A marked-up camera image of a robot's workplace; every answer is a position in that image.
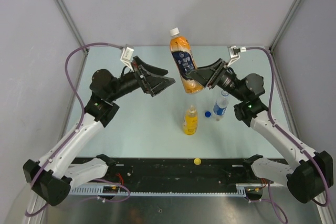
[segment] white wall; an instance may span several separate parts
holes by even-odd
[[[0,223],[25,184],[22,170],[60,136],[77,47],[53,0],[0,0]],[[77,76],[79,57],[70,67]]]
[[[270,45],[293,0],[64,0],[85,41]]]
[[[302,140],[336,167],[336,0],[305,0],[275,49]],[[336,186],[331,188],[336,206]]]

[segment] black bracket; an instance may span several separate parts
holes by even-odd
[[[99,69],[92,76],[90,90],[101,100],[112,103],[122,96],[141,88],[152,97],[175,83],[173,78],[165,77],[168,71],[146,64],[138,56],[132,61],[134,71],[116,78],[107,69]]]
[[[114,102],[106,103],[94,93],[92,93],[88,104],[85,106],[85,113],[94,116],[94,120],[101,122],[104,127],[111,122],[118,110],[119,106]]]
[[[23,171],[28,183],[32,182],[40,168],[39,162],[34,162],[31,159],[24,164]],[[66,176],[63,176],[62,179],[54,177],[51,170],[43,170],[32,190],[51,206],[56,206],[68,196],[71,181],[72,179]]]
[[[243,121],[248,127],[251,126],[252,118],[256,118],[257,114],[262,111],[268,111],[266,105],[262,103],[260,98],[253,101],[244,101],[234,105],[237,120]]]
[[[321,168],[328,187],[331,187],[334,184],[332,157],[323,151],[316,153],[313,158]],[[311,160],[300,161],[300,166],[292,174],[288,174],[287,179],[289,191],[301,203],[307,203],[324,192],[322,178]]]

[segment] light blue tabletop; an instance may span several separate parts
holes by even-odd
[[[192,50],[199,67],[219,58],[229,59],[225,46],[194,46]],[[169,47],[135,47],[133,55],[138,55],[150,65],[167,69],[167,76],[174,78],[176,83],[153,98],[137,89],[117,100],[115,103],[120,106],[119,111],[109,125],[84,147],[80,157],[102,153],[111,157],[143,158],[247,158],[255,154],[270,158],[282,157],[266,139],[236,119],[233,106],[239,103],[237,99],[230,97],[225,116],[219,122],[214,118],[206,118],[204,112],[212,111],[220,89],[216,87],[195,95],[186,94]],[[266,94],[261,99],[268,104],[271,74],[266,55],[260,50],[252,50],[241,56],[232,68],[239,78],[254,72],[263,76]],[[124,65],[119,58],[118,49],[90,49],[78,89],[84,104],[90,99],[89,86],[96,70],[106,68],[114,76],[120,76]],[[194,135],[188,136],[182,132],[182,122],[190,104],[196,104],[198,110],[198,129]],[[288,128],[277,89],[274,91],[272,112]],[[79,103],[76,100],[68,130],[79,119],[79,115]]]

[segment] small yellow ball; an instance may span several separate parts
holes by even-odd
[[[201,159],[198,158],[198,157],[194,159],[194,164],[195,164],[195,165],[200,165],[201,162],[202,162]]]

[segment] plastic bottle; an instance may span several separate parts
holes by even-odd
[[[220,119],[223,118],[228,104],[229,104],[229,93],[222,90],[214,106],[214,116],[216,118],[216,121],[219,121]]]
[[[194,105],[190,105],[185,112],[183,122],[183,132],[187,135],[195,134],[198,125],[198,112]]]
[[[185,92],[190,94],[200,92],[203,87],[186,76],[188,70],[197,69],[188,41],[180,35],[178,28],[170,30],[170,35],[172,37],[170,51],[180,72]]]

